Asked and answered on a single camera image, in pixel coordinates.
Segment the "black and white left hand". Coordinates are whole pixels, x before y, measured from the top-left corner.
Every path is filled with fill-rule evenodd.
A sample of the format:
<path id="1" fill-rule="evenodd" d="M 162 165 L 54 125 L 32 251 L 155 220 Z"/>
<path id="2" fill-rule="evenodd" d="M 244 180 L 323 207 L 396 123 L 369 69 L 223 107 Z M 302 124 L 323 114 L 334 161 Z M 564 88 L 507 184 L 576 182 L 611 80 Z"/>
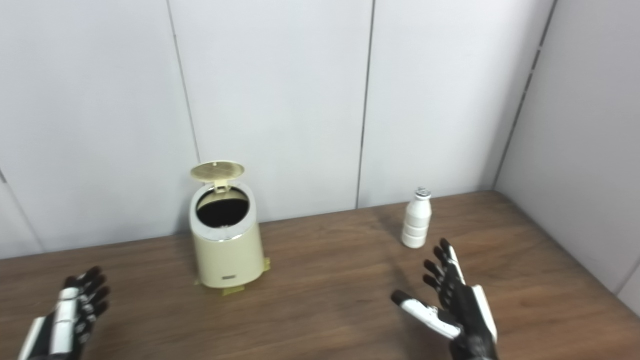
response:
<path id="1" fill-rule="evenodd" d="M 19 360 L 80 360 L 110 292 L 100 266 L 66 278 L 52 312 L 32 322 Z"/>

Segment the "black and white right hand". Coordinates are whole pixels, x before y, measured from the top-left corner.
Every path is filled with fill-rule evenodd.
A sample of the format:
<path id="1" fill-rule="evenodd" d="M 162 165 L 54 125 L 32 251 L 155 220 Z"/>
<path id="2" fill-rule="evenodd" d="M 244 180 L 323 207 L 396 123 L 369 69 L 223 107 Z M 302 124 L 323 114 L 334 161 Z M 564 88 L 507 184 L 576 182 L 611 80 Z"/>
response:
<path id="1" fill-rule="evenodd" d="M 498 328 L 481 285 L 468 285 L 450 242 L 442 238 L 433 253 L 439 264 L 426 259 L 423 282 L 432 287 L 440 307 L 394 291 L 393 303 L 448 340 L 453 360 L 498 360 Z"/>

